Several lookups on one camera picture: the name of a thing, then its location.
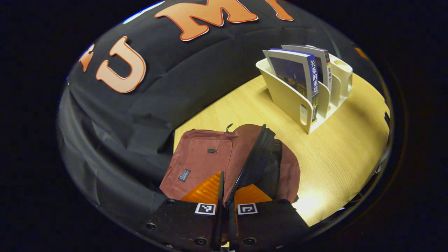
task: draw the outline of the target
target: orange letter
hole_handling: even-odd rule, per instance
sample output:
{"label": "orange letter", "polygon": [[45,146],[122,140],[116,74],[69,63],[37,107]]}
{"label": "orange letter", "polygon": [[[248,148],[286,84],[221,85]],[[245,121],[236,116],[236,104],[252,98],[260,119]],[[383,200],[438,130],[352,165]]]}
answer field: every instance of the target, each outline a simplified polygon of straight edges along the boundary
{"label": "orange letter", "polygon": [[84,52],[84,54],[79,58],[78,62],[81,62],[82,64],[82,70],[85,72],[87,70],[87,67],[89,66],[90,60],[93,57],[93,52],[90,53],[93,48],[95,47],[95,44],[92,44],[87,51]]}
{"label": "orange letter", "polygon": [[277,17],[281,20],[293,21],[293,17],[289,16],[286,11],[277,3],[276,0],[265,0],[276,12]]}
{"label": "orange letter", "polygon": [[103,61],[99,65],[98,71],[96,72],[96,79],[104,81],[109,87],[119,93],[127,93],[134,90],[140,82],[142,82],[143,77],[146,72],[146,63],[142,56],[134,51],[128,44],[126,40],[128,37],[124,36],[119,39],[111,48],[109,55],[114,56],[117,54],[126,61],[131,67],[131,73],[128,77],[123,78],[116,74],[109,67],[109,62],[107,60]]}
{"label": "orange letter", "polygon": [[228,14],[227,20],[232,23],[242,23],[257,20],[258,16],[250,12],[237,0],[207,0],[207,4],[179,3],[159,11],[154,17],[166,16],[181,30],[181,40],[192,40],[208,32],[209,27],[199,25],[194,18],[203,20],[215,26],[224,24],[223,12]]}

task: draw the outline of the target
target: book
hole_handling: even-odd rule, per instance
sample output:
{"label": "book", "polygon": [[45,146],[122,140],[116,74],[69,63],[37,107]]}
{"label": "book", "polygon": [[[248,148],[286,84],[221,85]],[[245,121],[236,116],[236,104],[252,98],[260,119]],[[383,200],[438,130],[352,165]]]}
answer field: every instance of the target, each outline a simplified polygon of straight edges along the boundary
{"label": "book", "polygon": [[[318,69],[313,54],[294,50],[271,48],[263,50],[274,74],[307,98],[312,107],[312,119],[316,120],[318,107]],[[305,107],[301,107],[302,116],[307,117]]]}
{"label": "book", "polygon": [[328,87],[330,96],[332,93],[332,65],[330,56],[325,49],[310,45],[281,45],[282,49],[294,50],[304,53],[312,53],[316,57],[319,81]]}

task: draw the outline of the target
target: backpack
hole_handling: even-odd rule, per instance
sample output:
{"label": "backpack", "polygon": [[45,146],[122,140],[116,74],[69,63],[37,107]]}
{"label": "backpack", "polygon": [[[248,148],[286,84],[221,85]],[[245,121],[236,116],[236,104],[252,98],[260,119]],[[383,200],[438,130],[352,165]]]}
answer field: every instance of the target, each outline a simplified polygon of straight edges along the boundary
{"label": "backpack", "polygon": [[229,206],[236,190],[254,184],[271,199],[297,200],[300,168],[294,153],[275,133],[263,126],[245,124],[233,132],[190,130],[173,154],[160,189],[180,200],[204,180],[224,172],[223,205]]}

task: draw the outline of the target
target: wooden table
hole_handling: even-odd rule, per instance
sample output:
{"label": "wooden table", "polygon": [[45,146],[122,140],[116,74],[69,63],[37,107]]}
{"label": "wooden table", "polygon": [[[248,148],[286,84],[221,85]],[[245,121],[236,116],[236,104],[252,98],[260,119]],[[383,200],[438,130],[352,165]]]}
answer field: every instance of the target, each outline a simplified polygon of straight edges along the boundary
{"label": "wooden table", "polygon": [[299,200],[293,204],[311,226],[349,202],[365,185],[380,159],[389,128],[384,98],[353,74],[344,104],[311,134],[277,107],[262,76],[243,84],[176,129],[174,150],[185,131],[232,131],[243,124],[263,125],[295,154],[301,169]]}

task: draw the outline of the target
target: zipper pull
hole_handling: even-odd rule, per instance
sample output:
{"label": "zipper pull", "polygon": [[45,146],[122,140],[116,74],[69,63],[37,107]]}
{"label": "zipper pull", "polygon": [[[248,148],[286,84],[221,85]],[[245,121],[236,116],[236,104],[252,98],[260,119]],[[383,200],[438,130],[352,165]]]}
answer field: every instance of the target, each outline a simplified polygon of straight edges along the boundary
{"label": "zipper pull", "polygon": [[228,133],[228,129],[229,129],[232,125],[233,125],[233,123],[229,124],[229,125],[227,126],[227,129],[225,129],[225,132]]}

